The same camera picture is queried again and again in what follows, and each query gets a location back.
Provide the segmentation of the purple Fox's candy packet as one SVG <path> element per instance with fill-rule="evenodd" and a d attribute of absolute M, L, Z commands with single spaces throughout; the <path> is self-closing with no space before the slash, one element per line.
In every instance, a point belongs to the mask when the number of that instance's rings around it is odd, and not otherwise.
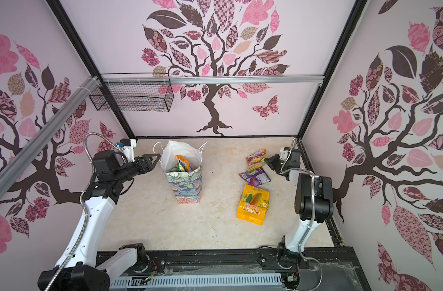
<path fill-rule="evenodd" d="M 261 186 L 271 182 L 271 178 L 267 175 L 262 167 L 248 170 L 238 174 L 245 182 L 252 186 Z"/>

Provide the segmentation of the orange red Fox's candy packet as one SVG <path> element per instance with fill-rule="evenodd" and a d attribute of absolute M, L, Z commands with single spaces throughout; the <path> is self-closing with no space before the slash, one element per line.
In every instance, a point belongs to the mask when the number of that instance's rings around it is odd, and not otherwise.
<path fill-rule="evenodd" d="M 177 158 L 177 164 L 180 163 L 180 164 L 185 165 L 186 172 L 190 172 L 191 171 L 190 162 L 184 156 L 176 155 L 176 158 Z"/>

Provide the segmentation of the floral white paper bag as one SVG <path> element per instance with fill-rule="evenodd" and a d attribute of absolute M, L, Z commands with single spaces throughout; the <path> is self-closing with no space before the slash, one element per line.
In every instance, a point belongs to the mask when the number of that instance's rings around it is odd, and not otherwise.
<path fill-rule="evenodd" d="M 155 152 L 158 146 L 163 150 L 160 166 L 177 202 L 179 204 L 200 202 L 203 150 L 206 144 L 194 148 L 188 143 L 168 141 L 163 147 L 161 142 L 157 142 L 152 150 Z"/>

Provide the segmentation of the light green Fox's candy packet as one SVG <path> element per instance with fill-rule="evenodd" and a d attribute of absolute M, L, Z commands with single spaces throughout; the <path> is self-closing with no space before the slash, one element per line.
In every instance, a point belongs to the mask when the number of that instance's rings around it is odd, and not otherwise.
<path fill-rule="evenodd" d="M 186 167 L 185 165 L 178 163 L 169 172 L 186 172 Z"/>

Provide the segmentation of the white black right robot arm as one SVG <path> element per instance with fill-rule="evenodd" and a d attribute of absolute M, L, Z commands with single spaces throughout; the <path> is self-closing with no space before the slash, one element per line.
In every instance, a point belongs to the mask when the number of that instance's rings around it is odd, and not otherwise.
<path fill-rule="evenodd" d="M 303 259 L 306 242 L 313 231 L 334 212 L 332 180 L 302 168 L 300 159 L 301 150 L 284 147 L 279 154 L 265 160 L 271 170 L 296 186 L 294 210 L 297 219 L 292 230 L 278 243 L 278 260 Z"/>

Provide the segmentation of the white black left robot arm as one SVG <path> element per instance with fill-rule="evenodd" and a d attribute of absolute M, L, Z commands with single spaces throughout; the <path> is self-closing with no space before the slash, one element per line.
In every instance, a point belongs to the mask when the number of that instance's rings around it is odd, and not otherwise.
<path fill-rule="evenodd" d="M 95 154 L 91 181 L 80 195 L 82 216 L 55 267 L 39 276 L 41 291 L 107 291 L 125 270 L 137 262 L 147 264 L 141 243 L 122 247 L 102 264 L 97 264 L 97 253 L 106 223 L 126 192 L 124 183 L 154 170 L 159 159 L 159 154 L 146 154 L 129 160 L 113 150 Z"/>

